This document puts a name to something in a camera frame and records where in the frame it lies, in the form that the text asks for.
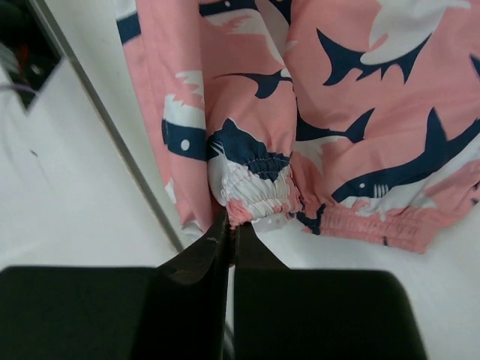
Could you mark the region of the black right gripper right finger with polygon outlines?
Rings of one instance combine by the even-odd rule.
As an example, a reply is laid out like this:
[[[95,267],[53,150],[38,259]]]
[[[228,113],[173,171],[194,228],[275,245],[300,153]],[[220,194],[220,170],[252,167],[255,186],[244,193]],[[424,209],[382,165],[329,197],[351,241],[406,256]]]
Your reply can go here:
[[[425,359],[401,282],[378,270],[291,269],[235,230],[237,359]]]

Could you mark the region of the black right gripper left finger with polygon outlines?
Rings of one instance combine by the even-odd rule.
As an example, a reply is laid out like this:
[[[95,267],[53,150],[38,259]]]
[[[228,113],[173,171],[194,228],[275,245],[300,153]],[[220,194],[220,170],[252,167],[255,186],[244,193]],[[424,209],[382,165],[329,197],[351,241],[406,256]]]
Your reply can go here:
[[[1,272],[1,357],[220,359],[229,263],[222,212],[156,268],[10,266]]]

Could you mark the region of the pink shark print shorts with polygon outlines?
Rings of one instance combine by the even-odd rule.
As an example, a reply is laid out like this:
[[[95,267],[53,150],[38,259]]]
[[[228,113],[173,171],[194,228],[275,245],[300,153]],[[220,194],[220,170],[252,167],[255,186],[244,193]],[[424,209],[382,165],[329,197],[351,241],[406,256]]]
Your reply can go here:
[[[477,1],[116,1],[183,231],[423,253],[479,202]]]

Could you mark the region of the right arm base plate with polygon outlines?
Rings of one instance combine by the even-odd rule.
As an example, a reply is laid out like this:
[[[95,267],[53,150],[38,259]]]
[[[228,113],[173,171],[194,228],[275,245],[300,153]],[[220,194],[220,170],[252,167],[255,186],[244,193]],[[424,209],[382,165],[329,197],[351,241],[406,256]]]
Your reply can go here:
[[[35,1],[1,2],[1,69],[25,110],[62,61]]]

